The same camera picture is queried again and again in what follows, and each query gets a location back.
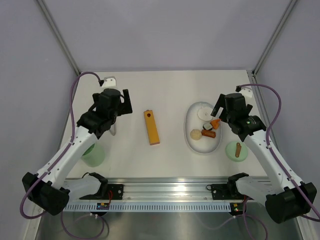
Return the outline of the white round rice cake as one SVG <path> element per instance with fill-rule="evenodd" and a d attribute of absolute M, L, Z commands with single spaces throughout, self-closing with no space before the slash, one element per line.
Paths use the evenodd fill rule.
<path fill-rule="evenodd" d="M 211 115 L 213 109 L 209 106 L 200 108 L 197 112 L 197 116 L 200 120 L 210 122 L 214 117 Z"/>

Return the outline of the sushi roll piece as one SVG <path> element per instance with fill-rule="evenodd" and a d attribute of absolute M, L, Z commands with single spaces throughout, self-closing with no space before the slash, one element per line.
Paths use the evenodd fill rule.
<path fill-rule="evenodd" d="M 213 129 L 213 126 L 211 125 L 210 122 L 206 122 L 206 123 L 203 124 L 202 128 L 204 130 L 211 131 Z"/>

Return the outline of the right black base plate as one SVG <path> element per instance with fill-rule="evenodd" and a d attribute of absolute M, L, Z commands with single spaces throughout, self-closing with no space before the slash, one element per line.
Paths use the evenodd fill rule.
<path fill-rule="evenodd" d="M 210 191 L 213 200 L 245 200 L 245 196 L 229 183 L 208 184 L 206 189 Z"/>

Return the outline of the left aluminium frame post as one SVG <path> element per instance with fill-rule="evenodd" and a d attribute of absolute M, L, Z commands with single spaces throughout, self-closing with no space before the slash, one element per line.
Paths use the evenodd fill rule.
<path fill-rule="evenodd" d="M 56 42 L 58 43 L 60 49 L 62 50 L 62 53 L 64 55 L 64 57 L 66 58 L 66 60 L 68 61 L 70 67 L 72 68 L 72 70 L 74 71 L 74 73 L 78 76 L 81 71 L 74 59 L 74 57 L 72 56 L 57 24 L 55 19 L 53 18 L 52 13 L 49 10 L 49 7 L 46 4 L 45 0 L 35 0 L 34 1 L 37 5 L 37 7 L 39 8 L 39 11 L 41 12 L 41 14 L 44 17 L 44 20 L 46 21 L 50 31 L 52 32 Z"/>

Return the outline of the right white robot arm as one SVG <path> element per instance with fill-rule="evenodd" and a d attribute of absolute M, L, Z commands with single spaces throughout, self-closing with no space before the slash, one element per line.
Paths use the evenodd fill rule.
<path fill-rule="evenodd" d="M 247 196 L 265 206 L 277 224 L 310 212 L 317 195 L 313 183 L 304 183 L 281 156 L 267 135 L 267 128 L 256 115 L 249 115 L 252 105 L 241 93 L 220 94 L 211 116 L 227 123 L 231 131 L 253 152 L 270 180 L 262 184 L 246 173 L 230 176 L 227 193 L 232 198 Z"/>

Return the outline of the green lunch cup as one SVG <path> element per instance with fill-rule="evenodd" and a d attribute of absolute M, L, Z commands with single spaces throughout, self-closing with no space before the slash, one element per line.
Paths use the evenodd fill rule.
<path fill-rule="evenodd" d="M 84 152 L 81 160 L 91 168 L 101 165 L 105 160 L 104 148 L 98 143 L 93 144 Z"/>

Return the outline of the metal tongs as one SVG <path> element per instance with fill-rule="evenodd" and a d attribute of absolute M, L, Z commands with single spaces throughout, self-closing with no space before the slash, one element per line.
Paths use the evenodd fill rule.
<path fill-rule="evenodd" d="M 115 136 L 115 135 L 116 135 L 116 133 L 117 133 L 116 123 L 114 123 L 114 124 L 111 126 L 109 132 L 110 132 L 110 134 L 111 134 L 112 136 Z"/>

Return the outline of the right aluminium frame post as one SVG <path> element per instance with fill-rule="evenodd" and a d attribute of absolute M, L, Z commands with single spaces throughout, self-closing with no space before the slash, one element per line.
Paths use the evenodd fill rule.
<path fill-rule="evenodd" d="M 274 31 L 272 32 L 271 37 L 269 38 L 264 50 L 262 51 L 255 67 L 251 71 L 253 77 L 256 77 L 257 74 L 259 73 L 259 71 L 261 70 L 263 64 L 265 63 L 268 56 L 270 55 L 277 39 L 279 38 L 283 29 L 285 28 L 285 25 L 286 25 L 288 19 L 290 18 L 291 14 L 293 13 L 298 2 L 299 2 L 299 0 L 290 0 L 289 1 L 283 14 L 281 15 L 281 18 L 278 21 Z"/>

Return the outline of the brown sausage piece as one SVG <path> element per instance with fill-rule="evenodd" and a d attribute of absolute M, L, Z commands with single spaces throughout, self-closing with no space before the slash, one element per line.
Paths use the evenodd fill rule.
<path fill-rule="evenodd" d="M 202 134 L 202 136 L 208 137 L 208 138 L 213 138 L 214 139 L 216 137 L 216 132 L 212 131 L 212 130 L 203 129 L 201 131 L 201 134 Z"/>

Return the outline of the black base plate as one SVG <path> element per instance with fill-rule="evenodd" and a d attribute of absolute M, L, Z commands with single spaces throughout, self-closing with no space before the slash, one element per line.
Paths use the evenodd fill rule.
<path fill-rule="evenodd" d="M 210 191 L 213 200 L 245 200 L 245 196 L 229 183 L 208 184 L 206 189 Z"/>
<path fill-rule="evenodd" d="M 95 194 L 80 197 L 80 200 L 122 200 L 124 194 L 123 184 L 108 184 L 106 190 Z"/>

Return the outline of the white oval plate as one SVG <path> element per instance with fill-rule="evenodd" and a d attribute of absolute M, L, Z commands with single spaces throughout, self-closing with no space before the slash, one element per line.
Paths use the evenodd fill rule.
<path fill-rule="evenodd" d="M 213 106 L 208 102 L 198 101 L 193 103 L 187 110 L 185 119 L 184 119 L 184 136 L 187 142 L 187 145 L 198 154 L 210 154 L 214 152 L 220 145 L 223 136 L 222 124 L 218 129 L 212 129 L 216 133 L 215 138 L 210 138 L 202 136 L 200 140 L 193 140 L 190 137 L 190 132 L 193 129 L 203 130 L 203 124 L 211 122 L 212 120 L 217 119 L 213 117 L 211 121 L 203 121 L 198 118 L 198 110 L 202 107 L 210 107 L 213 109 Z"/>

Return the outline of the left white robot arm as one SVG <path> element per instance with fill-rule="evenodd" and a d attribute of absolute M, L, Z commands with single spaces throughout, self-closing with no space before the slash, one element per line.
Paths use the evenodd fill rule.
<path fill-rule="evenodd" d="M 108 194 L 108 180 L 95 172 L 65 183 L 78 160 L 111 129 L 117 117 L 133 112 L 128 89 L 106 88 L 92 98 L 93 105 L 72 124 L 70 140 L 37 173 L 27 172 L 22 178 L 22 199 L 29 199 L 52 216 L 61 213 L 73 199 L 88 195 L 103 199 Z"/>

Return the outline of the aluminium frame post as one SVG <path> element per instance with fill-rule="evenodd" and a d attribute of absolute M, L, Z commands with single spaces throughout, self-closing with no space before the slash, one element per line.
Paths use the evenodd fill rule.
<path fill-rule="evenodd" d="M 291 14 L 293 13 L 298 2 L 299 2 L 299 0 L 290 0 L 289 1 L 283 14 L 281 15 L 281 18 L 278 21 L 274 31 L 272 32 L 271 37 L 269 38 L 264 50 L 262 51 L 255 67 L 251 71 L 253 77 L 256 77 L 257 74 L 259 73 L 259 71 L 261 70 L 263 64 L 265 63 L 268 56 L 270 55 L 277 39 L 279 38 L 283 29 L 285 28 L 285 25 L 286 25 L 288 19 L 290 18 Z"/>
<path fill-rule="evenodd" d="M 72 56 L 57 24 L 55 19 L 53 18 L 52 13 L 49 10 L 49 7 L 46 4 L 45 0 L 35 0 L 34 1 L 37 5 L 37 7 L 39 8 L 39 11 L 41 12 L 41 14 L 44 17 L 44 20 L 46 21 L 50 31 L 52 32 L 56 42 L 58 43 L 60 49 L 62 50 L 62 53 L 64 55 L 64 57 L 66 58 L 66 60 L 68 61 L 70 67 L 72 68 L 72 70 L 74 71 L 74 73 L 78 76 L 81 71 L 74 59 L 74 57 Z"/>

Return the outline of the yellow wooden block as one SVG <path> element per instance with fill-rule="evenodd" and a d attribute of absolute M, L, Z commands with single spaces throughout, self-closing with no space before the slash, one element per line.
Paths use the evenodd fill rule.
<path fill-rule="evenodd" d="M 149 144 L 151 146 L 160 144 L 160 138 L 159 138 L 153 111 L 146 110 L 143 112 L 143 115 L 144 115 Z"/>

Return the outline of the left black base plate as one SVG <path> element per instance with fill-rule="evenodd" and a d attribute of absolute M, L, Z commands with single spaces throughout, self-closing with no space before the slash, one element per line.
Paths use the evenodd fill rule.
<path fill-rule="evenodd" d="M 95 194 L 80 197 L 80 200 L 122 200 L 124 194 L 123 184 L 108 184 L 106 190 Z"/>

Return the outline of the cream steamed bun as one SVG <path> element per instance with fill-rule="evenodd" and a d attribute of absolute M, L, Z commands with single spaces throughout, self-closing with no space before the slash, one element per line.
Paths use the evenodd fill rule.
<path fill-rule="evenodd" d="M 199 129 L 193 129 L 190 132 L 190 138 L 195 141 L 200 140 L 202 138 L 202 131 Z"/>

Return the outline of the orange toy carrot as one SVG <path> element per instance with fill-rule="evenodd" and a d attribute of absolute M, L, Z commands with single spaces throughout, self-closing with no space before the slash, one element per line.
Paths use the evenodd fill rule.
<path fill-rule="evenodd" d="M 211 126 L 212 126 L 212 128 L 213 128 L 214 130 L 217 130 L 217 129 L 219 128 L 219 126 L 220 126 L 220 122 L 221 122 L 221 120 L 218 118 L 218 119 L 212 120 L 212 121 L 210 122 L 210 124 L 211 124 Z"/>

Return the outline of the aluminium mounting rail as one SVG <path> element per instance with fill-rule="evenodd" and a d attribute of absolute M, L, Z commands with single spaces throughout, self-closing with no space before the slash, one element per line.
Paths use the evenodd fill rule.
<path fill-rule="evenodd" d="M 81 183 L 81 179 L 68 179 L 63 188 L 70 190 L 70 201 L 79 201 L 81 197 L 93 195 L 88 190 L 72 193 L 76 190 L 74 184 Z M 191 201 L 213 200 L 211 192 L 206 189 L 211 184 L 227 184 L 226 177 L 187 177 L 187 178 L 110 178 L 108 184 L 123 184 L 122 200 L 109 201 Z"/>

